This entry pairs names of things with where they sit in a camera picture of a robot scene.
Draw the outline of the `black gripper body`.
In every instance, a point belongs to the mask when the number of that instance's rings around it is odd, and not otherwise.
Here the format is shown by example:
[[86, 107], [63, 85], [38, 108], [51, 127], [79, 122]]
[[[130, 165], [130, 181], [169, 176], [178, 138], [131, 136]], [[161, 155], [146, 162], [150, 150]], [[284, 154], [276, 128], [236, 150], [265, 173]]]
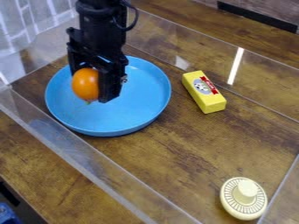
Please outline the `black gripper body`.
[[78, 1], [79, 29], [67, 29], [69, 52], [91, 54], [95, 66], [127, 63], [122, 47], [127, 41], [127, 7], [122, 1]]

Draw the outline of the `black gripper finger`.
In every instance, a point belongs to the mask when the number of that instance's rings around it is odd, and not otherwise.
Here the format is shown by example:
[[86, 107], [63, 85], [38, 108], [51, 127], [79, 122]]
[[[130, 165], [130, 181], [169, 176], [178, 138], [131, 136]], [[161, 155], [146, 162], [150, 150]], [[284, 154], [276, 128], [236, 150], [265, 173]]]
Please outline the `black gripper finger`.
[[127, 82], [127, 63], [107, 63], [98, 68], [99, 102], [110, 102], [119, 97]]
[[71, 74], [75, 74], [82, 68], [95, 68], [97, 57], [91, 54], [69, 52], [69, 62]]

